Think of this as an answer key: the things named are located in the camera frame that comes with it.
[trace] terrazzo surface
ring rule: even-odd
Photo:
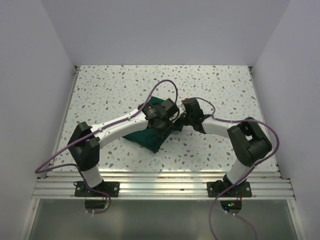
[[[178,87],[178,103],[202,97],[216,106],[215,116],[238,120],[248,116],[262,121],[262,114],[247,66],[226,65],[83,65],[75,83],[62,130],[59,149],[66,146],[76,125],[103,123],[121,117],[142,104],[153,86],[170,79]],[[174,100],[170,83],[158,86],[153,96]],[[205,114],[212,108],[200,102]],[[231,142],[217,135],[201,134],[191,127],[172,133],[157,153],[120,138],[100,150],[99,169],[119,172],[227,172],[236,156]],[[69,151],[54,165],[74,163]],[[63,171],[76,171],[64,167]],[[255,171],[277,172],[274,157]]]

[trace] black mounting plate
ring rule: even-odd
[[[215,198],[216,196],[219,195],[219,192],[215,191],[214,184],[215,184],[215,181],[210,181],[206,183],[206,189],[207,189],[209,198]],[[220,198],[237,198],[239,197],[240,193],[242,193],[242,198],[252,197],[252,192],[251,192],[251,187],[249,182],[245,181],[240,185],[235,186],[230,191],[223,194]]]
[[[103,197],[101,194],[92,192],[87,189],[87,186],[83,181],[76,181],[73,183],[75,186],[75,197],[91,198],[91,197]],[[120,183],[118,181],[104,181],[99,185],[102,189],[98,191],[106,192],[111,198],[117,198],[119,195]]]

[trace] purple cable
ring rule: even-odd
[[[161,81],[159,81],[159,82],[152,88],[152,90],[150,91],[148,97],[146,98],[145,102],[143,103],[142,107],[141,107],[136,113],[134,113],[130,118],[134,118],[135,116],[137,116],[137,115],[145,108],[146,104],[148,103],[149,99],[150,99],[151,96],[152,96],[152,93],[156,90],[156,88],[157,88],[160,84],[162,84],[162,83],[164,83],[164,82],[169,82],[169,83],[173,84],[173,86],[174,86],[174,88],[175,88],[175,100],[174,100],[174,103],[175,103],[175,104],[177,103],[177,100],[178,100],[178,88],[177,88],[176,84],[175,84],[173,81],[169,80],[169,79],[161,80]],[[111,123],[109,123],[109,124],[107,124],[107,125],[104,125],[104,126],[102,127],[102,130],[104,130],[104,129],[106,129],[106,128],[109,128],[109,127],[111,127],[111,126],[113,126],[113,125],[120,124],[120,123],[122,123],[122,122],[124,122],[124,121],[127,121],[127,120],[128,120],[128,118],[125,117],[125,118],[120,119],[120,120],[118,120],[118,121],[111,122]],[[78,140],[73,141],[72,143],[70,143],[70,144],[68,144],[67,146],[63,147],[62,149],[60,149],[59,151],[57,151],[54,155],[52,155],[47,161],[45,161],[44,163],[42,163],[42,164],[34,171],[34,173],[40,174],[40,173],[44,173],[44,172],[47,172],[47,171],[50,171],[50,170],[53,170],[53,169],[62,168],[62,167],[66,167],[66,166],[74,166],[74,167],[76,167],[76,168],[78,169],[78,165],[76,165],[76,164],[74,164],[74,163],[65,163],[65,164],[61,164],[61,165],[58,165],[58,166],[48,167],[48,168],[46,168],[46,169],[42,169],[42,168],[43,168],[46,164],[48,164],[52,159],[54,159],[55,157],[57,157],[59,154],[63,153],[65,150],[73,147],[74,145],[82,142],[83,140],[86,140],[86,139],[94,136],[95,134],[97,134],[97,133],[99,133],[99,132],[100,132],[99,129],[97,129],[96,131],[94,131],[94,132],[92,132],[92,133],[89,133],[88,135],[86,135],[86,136],[84,136],[84,137],[81,137],[81,138],[79,138]],[[81,177],[82,177],[82,179],[83,179],[83,182],[85,183],[86,187],[87,187],[90,191],[92,191],[92,192],[94,192],[94,193],[102,194],[102,195],[106,196],[107,198],[109,198],[109,204],[108,204],[108,206],[107,206],[104,210],[98,211],[98,212],[93,212],[94,214],[104,213],[104,212],[105,212],[107,209],[109,209],[109,207],[110,207],[110,204],[111,204],[111,198],[110,198],[110,196],[109,196],[106,192],[97,191],[97,190],[89,187],[89,185],[87,184],[87,181],[85,180],[85,178],[84,178],[84,176],[82,175],[81,171],[80,171],[79,169],[78,169],[78,171],[79,171],[79,173],[80,173],[80,175],[81,175]]]
[[[268,156],[266,156],[265,158],[257,161],[250,169],[249,171],[243,176],[241,177],[236,183],[234,183],[233,185],[231,185],[230,187],[228,187],[226,190],[222,191],[221,193],[218,194],[218,196],[216,196],[216,198],[213,200],[213,203],[210,207],[210,211],[209,211],[209,226],[210,226],[210,231],[213,235],[213,237],[218,240],[218,237],[212,227],[212,221],[211,221],[211,215],[212,215],[212,211],[214,209],[214,206],[218,200],[218,198],[220,198],[223,194],[225,194],[226,192],[228,192],[229,190],[231,190],[232,188],[234,188],[236,185],[238,185],[239,183],[241,183],[244,179],[247,178],[247,176],[255,169],[256,166],[258,166],[259,164],[263,163],[264,161],[268,160],[269,158],[271,158],[273,155],[276,154],[276,152],[278,151],[279,149],[279,146],[280,146],[280,139],[279,139],[279,136],[278,134],[276,133],[276,131],[269,125],[267,125],[266,123],[264,123],[263,121],[259,121],[259,120],[255,120],[255,119],[243,119],[243,120],[227,120],[227,119],[221,119],[221,118],[216,118],[214,117],[214,114],[216,112],[216,108],[215,106],[209,102],[208,100],[205,100],[201,97],[196,97],[196,99],[200,99],[202,101],[205,101],[206,103],[208,103],[210,106],[213,107],[213,113],[212,113],[212,118],[217,120],[217,121],[220,121],[220,122],[223,122],[223,123],[233,123],[233,124],[237,124],[237,123],[257,123],[257,124],[261,124],[261,125],[264,125],[265,127],[267,127],[275,136],[275,139],[276,139],[276,146],[274,148],[274,150],[272,151],[272,153],[270,153]],[[255,240],[258,239],[258,233],[256,231],[256,229],[254,228],[253,224],[251,222],[249,222],[247,219],[245,219],[244,217],[240,216],[240,215],[235,215],[236,217],[242,219],[243,221],[245,221],[247,224],[250,225],[250,227],[252,228],[252,230],[254,231],[254,237],[255,237]]]

